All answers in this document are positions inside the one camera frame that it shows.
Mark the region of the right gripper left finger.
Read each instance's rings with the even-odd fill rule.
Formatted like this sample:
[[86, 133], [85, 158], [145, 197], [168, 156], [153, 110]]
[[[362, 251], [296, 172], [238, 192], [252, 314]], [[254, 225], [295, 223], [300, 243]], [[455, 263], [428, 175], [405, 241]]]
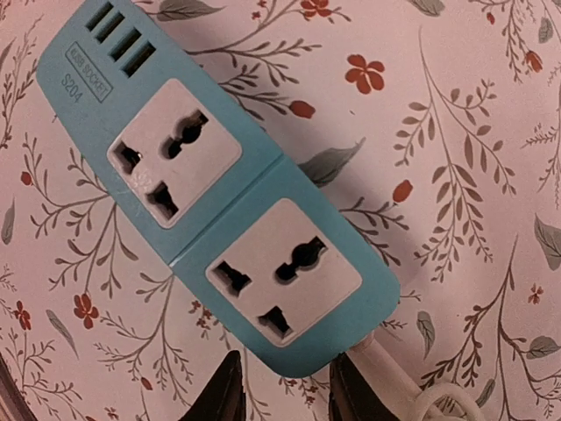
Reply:
[[180, 421], [245, 421], [241, 354], [229, 351]]

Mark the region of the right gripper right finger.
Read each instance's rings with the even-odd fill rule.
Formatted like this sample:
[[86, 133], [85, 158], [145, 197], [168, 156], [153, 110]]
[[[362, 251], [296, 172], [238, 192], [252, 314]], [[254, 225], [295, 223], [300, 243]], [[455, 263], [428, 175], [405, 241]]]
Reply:
[[407, 420], [415, 386], [379, 355], [341, 353], [330, 363], [331, 420]]

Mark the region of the teal power strip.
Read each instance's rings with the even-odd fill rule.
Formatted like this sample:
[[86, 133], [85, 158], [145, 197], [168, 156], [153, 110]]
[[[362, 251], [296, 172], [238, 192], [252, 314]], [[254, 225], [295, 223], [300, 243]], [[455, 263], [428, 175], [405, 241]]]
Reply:
[[83, 2], [37, 79], [141, 236], [275, 373], [315, 373], [396, 309], [379, 255], [133, 3]]

